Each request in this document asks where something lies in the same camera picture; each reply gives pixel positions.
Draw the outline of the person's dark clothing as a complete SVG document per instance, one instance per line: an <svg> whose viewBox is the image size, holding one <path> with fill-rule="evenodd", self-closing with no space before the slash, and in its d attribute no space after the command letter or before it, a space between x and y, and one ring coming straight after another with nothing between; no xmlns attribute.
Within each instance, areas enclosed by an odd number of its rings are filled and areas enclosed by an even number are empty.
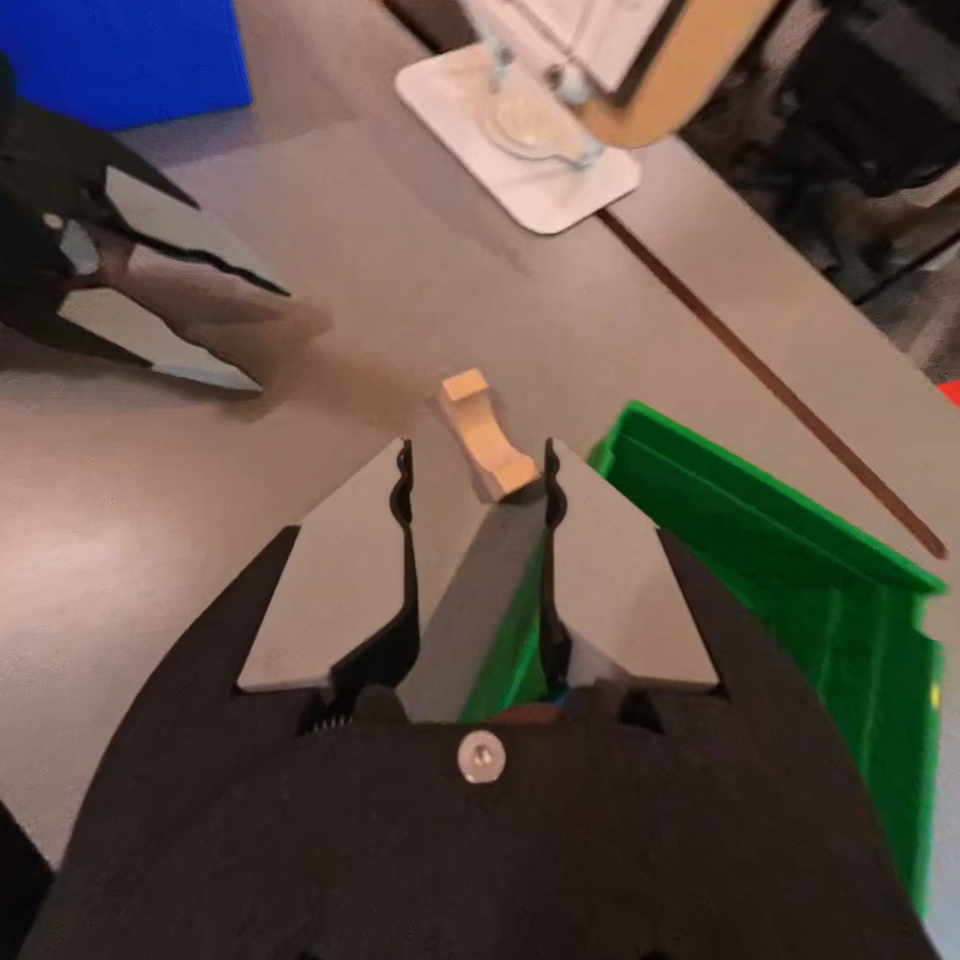
<svg viewBox="0 0 960 960"><path fill-rule="evenodd" d="M17 959L54 882L54 871L1 803L1 958Z"/></svg>

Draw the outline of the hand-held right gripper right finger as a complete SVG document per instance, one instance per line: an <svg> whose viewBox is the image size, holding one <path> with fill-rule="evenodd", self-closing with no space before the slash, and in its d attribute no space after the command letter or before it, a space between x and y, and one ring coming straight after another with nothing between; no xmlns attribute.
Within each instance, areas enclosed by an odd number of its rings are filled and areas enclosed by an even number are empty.
<svg viewBox="0 0 960 960"><path fill-rule="evenodd" d="M558 438L546 441L544 483L539 662L548 690L596 681L715 690L656 523Z"/></svg>

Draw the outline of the white document stand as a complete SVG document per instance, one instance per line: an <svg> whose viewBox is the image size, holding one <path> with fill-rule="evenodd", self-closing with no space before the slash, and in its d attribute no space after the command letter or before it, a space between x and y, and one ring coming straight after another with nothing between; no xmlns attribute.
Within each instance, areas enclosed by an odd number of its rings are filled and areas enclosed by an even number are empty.
<svg viewBox="0 0 960 960"><path fill-rule="evenodd" d="M522 4L456 2L474 42L402 68L399 100L537 235L565 232L633 193L642 166L577 118L588 90Z"/></svg>

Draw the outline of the blue plastic bin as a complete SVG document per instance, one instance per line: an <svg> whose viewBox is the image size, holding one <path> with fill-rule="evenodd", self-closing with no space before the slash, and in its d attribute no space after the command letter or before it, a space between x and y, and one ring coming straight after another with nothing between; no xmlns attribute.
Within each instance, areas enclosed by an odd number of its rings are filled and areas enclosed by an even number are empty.
<svg viewBox="0 0 960 960"><path fill-rule="evenodd" d="M21 97L101 130L254 100L231 1L3 1L1 48Z"/></svg>

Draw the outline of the wooden backing board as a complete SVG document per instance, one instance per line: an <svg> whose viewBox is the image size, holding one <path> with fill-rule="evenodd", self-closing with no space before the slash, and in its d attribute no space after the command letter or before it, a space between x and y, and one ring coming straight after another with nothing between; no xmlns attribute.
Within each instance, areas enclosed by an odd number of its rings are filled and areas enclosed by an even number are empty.
<svg viewBox="0 0 960 960"><path fill-rule="evenodd" d="M764 24L774 1L692 1L660 45L630 98L595 94L576 109L602 143L633 149L675 133L708 102Z"/></svg>

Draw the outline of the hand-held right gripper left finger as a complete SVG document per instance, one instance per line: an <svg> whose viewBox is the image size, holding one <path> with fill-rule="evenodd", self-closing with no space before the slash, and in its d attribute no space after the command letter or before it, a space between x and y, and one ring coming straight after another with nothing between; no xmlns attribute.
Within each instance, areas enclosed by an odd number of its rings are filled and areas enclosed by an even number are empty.
<svg viewBox="0 0 960 960"><path fill-rule="evenodd" d="M396 688L421 645L413 448L390 441L299 523L241 690Z"/></svg>

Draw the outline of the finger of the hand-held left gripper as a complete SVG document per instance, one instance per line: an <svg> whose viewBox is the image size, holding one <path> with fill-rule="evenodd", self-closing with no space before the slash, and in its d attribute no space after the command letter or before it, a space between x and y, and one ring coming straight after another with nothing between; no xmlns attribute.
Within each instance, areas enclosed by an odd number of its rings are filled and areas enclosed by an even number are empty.
<svg viewBox="0 0 960 960"><path fill-rule="evenodd" d="M143 244L168 257L206 264L265 291L290 297L277 273L208 211L114 166L105 169L104 195L119 221Z"/></svg>
<svg viewBox="0 0 960 960"><path fill-rule="evenodd" d="M134 354L156 374L238 393L262 391L238 366L183 339L165 320L113 289L72 292L58 315L74 327Z"/></svg>

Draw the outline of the wooden arch block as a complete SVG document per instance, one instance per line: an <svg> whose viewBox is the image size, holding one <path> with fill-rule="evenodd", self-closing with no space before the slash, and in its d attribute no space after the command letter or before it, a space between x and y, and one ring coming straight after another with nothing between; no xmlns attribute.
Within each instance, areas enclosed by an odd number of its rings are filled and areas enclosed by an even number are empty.
<svg viewBox="0 0 960 960"><path fill-rule="evenodd" d="M438 406L489 500L500 502L540 480L536 462L502 429L490 385L478 367L443 379Z"/></svg>

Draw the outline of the green plastic bin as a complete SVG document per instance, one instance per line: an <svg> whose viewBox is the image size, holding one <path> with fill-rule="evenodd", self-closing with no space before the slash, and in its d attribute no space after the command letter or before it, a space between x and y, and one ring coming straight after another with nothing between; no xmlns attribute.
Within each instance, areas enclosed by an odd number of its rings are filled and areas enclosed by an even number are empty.
<svg viewBox="0 0 960 960"><path fill-rule="evenodd" d="M608 680L548 689L541 666L545 453L534 552L458 719L583 713L499 732L530 766L501 819L557 840L578 890L625 873L670 921L873 922L923 907L930 864L944 583L669 417L630 402L586 463L652 520L717 672L712 691Z"/></svg>

